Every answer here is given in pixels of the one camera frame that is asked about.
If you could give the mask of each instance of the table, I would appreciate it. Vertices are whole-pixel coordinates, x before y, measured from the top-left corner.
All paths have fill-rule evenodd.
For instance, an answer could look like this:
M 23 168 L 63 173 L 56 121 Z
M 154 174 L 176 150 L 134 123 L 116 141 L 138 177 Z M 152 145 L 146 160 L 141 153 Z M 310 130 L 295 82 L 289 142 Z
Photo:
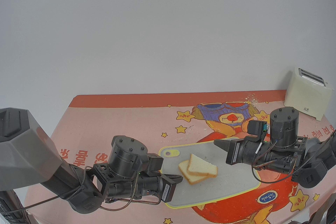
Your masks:
M 162 147 L 210 141 L 226 137 L 244 137 L 250 119 L 269 121 L 269 114 L 283 107 L 285 91 L 79 95 L 65 111 L 52 134 L 60 155 L 68 163 L 80 167 L 102 163 L 111 152 L 114 135 L 127 135 L 143 142 L 149 152 Z M 225 107 L 227 113 L 244 115 L 234 124 L 213 120 L 204 104 Z M 333 126 L 323 117 L 300 113 L 299 135 L 325 140 Z M 261 171 L 260 177 L 273 181 L 284 177 Z M 252 223 L 278 224 L 290 220 L 305 221 L 335 192 L 336 170 L 325 176 L 323 183 L 305 189 L 290 179 L 275 184 L 261 184 L 257 189 L 206 205 L 184 209 L 132 204 L 120 212 L 97 210 L 88 215 L 74 212 L 61 199 L 29 210 L 43 224 L 73 223 Z M 54 196 L 40 184 L 29 187 L 25 205 Z M 120 207 L 120 202 L 106 207 Z

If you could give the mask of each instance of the red apple print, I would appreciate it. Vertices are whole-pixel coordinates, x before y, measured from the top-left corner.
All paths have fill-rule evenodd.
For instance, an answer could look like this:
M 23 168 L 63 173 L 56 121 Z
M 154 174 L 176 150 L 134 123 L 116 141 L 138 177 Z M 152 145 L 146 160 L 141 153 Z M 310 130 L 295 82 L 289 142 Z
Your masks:
M 232 122 L 234 122 L 234 121 L 237 121 L 238 118 L 237 118 L 237 116 L 236 116 L 235 114 L 231 114 L 231 115 L 229 115 L 229 116 L 227 117 L 227 120 L 228 120 L 228 121 L 232 121 Z

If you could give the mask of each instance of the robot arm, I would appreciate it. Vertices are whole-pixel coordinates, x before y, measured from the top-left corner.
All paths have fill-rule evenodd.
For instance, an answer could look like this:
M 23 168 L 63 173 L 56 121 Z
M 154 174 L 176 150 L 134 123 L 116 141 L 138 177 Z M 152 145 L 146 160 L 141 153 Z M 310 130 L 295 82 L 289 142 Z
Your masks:
M 94 212 L 103 201 L 130 197 L 140 200 L 142 196 L 155 195 L 160 201 L 169 202 L 183 178 L 161 174 L 162 163 L 163 158 L 148 153 L 141 142 L 115 136 L 108 163 L 82 169 L 60 157 L 53 141 L 28 110 L 0 109 L 0 211 L 6 219 L 16 219 L 15 223 L 27 217 L 25 211 L 20 211 L 22 205 L 11 196 L 13 189 L 38 183 L 81 214 Z M 14 210 L 19 214 L 4 213 Z
M 271 142 L 264 141 L 266 122 L 250 121 L 248 133 L 255 136 L 215 140 L 214 144 L 228 152 L 226 163 L 229 165 L 246 163 L 257 170 L 288 174 L 304 188 L 316 186 L 336 165 L 335 132 L 323 142 L 298 136 L 299 112 L 293 107 L 276 109 L 270 118 Z

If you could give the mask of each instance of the gray cutting board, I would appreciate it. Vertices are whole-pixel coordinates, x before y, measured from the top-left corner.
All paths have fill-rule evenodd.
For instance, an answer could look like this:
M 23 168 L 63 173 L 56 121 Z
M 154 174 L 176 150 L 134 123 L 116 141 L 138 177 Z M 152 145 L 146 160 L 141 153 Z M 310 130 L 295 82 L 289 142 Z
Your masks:
M 183 179 L 177 184 L 172 201 L 166 203 L 173 209 L 220 201 L 256 189 L 260 185 L 252 175 L 251 166 L 243 163 L 226 164 L 227 152 L 215 146 L 213 141 L 162 148 L 159 152 L 164 158 L 161 172 L 181 175 L 179 163 L 190 159 L 191 153 L 215 164 L 218 167 L 218 175 L 195 185 L 190 185 Z

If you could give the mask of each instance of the bread slice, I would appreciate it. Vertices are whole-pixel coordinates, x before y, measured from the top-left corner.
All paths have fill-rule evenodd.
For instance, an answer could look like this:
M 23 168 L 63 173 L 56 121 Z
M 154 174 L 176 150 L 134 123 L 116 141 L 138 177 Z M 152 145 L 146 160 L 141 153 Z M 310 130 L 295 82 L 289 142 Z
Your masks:
M 206 160 L 191 154 L 187 172 L 194 176 L 216 177 L 218 168 L 216 165 L 208 163 Z
M 203 180 L 206 180 L 208 178 L 207 176 L 193 176 L 193 175 L 188 174 L 188 172 L 187 172 L 188 164 L 189 164 L 189 160 L 187 159 L 187 160 L 181 162 L 178 165 L 178 167 L 179 167 L 180 171 L 182 172 L 183 176 L 189 182 L 189 184 L 191 184 L 191 185 L 197 184 L 197 183 L 200 183 Z

